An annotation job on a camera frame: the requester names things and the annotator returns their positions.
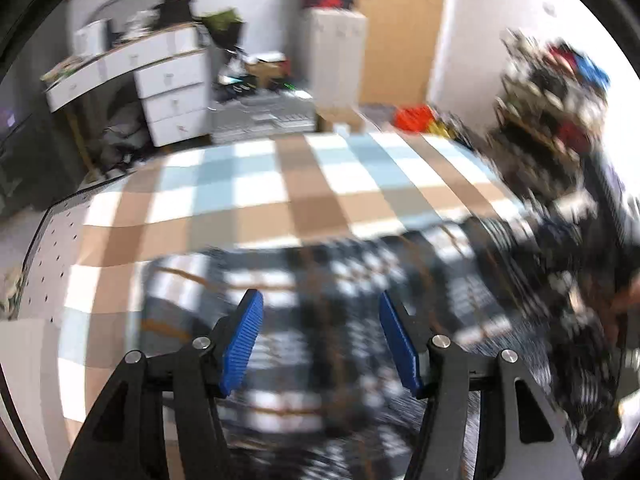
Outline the white drawer desk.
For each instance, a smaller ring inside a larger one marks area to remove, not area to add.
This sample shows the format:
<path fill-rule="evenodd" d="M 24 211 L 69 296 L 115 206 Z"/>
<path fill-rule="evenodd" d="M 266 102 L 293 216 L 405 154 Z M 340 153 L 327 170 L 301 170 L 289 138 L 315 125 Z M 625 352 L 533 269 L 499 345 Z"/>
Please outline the white drawer desk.
<path fill-rule="evenodd" d="M 47 90 L 49 108 L 56 112 L 127 75 L 134 77 L 155 146 L 206 135 L 212 77 L 208 50 L 195 24 L 152 32 L 98 56 Z"/>

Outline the red bag on floor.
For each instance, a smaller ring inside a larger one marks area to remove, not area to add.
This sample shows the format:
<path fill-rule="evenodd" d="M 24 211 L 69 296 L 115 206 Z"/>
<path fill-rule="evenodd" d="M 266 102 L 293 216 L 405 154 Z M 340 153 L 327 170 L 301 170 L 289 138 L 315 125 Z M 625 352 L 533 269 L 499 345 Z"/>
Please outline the red bag on floor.
<path fill-rule="evenodd" d="M 426 133 L 434 120 L 434 113 L 428 105 L 398 107 L 395 110 L 393 126 L 405 132 Z"/>

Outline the silver suitcase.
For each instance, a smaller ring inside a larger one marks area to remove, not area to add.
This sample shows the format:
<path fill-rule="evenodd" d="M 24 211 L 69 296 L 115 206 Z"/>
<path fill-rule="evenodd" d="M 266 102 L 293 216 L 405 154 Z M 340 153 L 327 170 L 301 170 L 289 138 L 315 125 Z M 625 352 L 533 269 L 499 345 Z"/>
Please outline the silver suitcase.
<path fill-rule="evenodd" d="M 317 113 L 312 96 L 304 90 L 260 90 L 208 107 L 208 133 L 215 145 L 232 144 L 288 133 L 315 132 Z"/>

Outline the plaid fleece jacket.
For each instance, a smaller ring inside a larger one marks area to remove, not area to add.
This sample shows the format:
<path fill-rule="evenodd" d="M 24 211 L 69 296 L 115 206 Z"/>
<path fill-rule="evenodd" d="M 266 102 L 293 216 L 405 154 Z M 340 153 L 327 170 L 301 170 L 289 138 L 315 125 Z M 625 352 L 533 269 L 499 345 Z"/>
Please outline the plaid fleece jacket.
<path fill-rule="evenodd" d="M 151 354 L 174 351 L 247 289 L 262 293 L 247 372 L 221 409 L 241 479 L 399 474 L 422 416 L 416 392 L 431 374 L 411 333 L 488 356 L 517 351 L 588 464 L 620 429 L 617 366 L 601 323 L 570 305 L 570 290 L 589 294 L 613 248 L 588 212 L 165 256 L 143 271 L 140 342 Z"/>

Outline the shoe rack with shoes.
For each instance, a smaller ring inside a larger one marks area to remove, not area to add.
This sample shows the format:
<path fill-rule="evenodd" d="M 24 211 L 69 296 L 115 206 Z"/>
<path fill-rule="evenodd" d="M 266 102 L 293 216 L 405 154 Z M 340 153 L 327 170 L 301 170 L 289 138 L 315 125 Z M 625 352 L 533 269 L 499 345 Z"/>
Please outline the shoe rack with shoes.
<path fill-rule="evenodd" d="M 488 140 L 514 192 L 551 203 L 582 185 L 580 156 L 600 143 L 610 80 L 563 40 L 507 29 L 501 41 L 508 57 Z"/>

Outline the checkered bed sheet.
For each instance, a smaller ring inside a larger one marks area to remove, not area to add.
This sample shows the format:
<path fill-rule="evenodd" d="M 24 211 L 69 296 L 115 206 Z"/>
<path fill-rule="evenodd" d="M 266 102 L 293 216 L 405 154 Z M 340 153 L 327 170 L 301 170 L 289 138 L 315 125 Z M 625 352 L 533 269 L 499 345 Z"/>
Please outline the checkered bed sheet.
<path fill-rule="evenodd" d="M 477 156 L 439 136 L 391 131 L 341 138 L 293 134 L 170 154 L 71 198 L 47 233 L 71 250 L 58 344 L 58 384 L 76 437 L 99 388 L 138 336 L 142 271 L 179 269 L 160 290 L 187 306 L 202 296 L 205 247 L 275 248 L 372 237 L 523 204 Z"/>

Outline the wooden door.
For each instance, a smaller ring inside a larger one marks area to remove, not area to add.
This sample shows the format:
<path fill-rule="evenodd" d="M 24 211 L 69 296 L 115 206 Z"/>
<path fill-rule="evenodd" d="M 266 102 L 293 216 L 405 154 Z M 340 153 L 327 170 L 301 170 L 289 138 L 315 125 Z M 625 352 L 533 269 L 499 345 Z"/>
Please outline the wooden door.
<path fill-rule="evenodd" d="M 425 100 L 444 0 L 359 0 L 368 19 L 362 104 Z"/>

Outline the white tall cabinet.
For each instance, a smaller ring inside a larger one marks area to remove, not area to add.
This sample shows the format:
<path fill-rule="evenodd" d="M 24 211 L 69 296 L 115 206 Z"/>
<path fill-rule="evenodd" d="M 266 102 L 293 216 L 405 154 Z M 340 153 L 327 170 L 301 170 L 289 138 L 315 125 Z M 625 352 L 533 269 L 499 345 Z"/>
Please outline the white tall cabinet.
<path fill-rule="evenodd" d="M 318 107 L 358 104 L 368 19 L 356 11 L 307 9 L 300 22 L 303 80 Z"/>

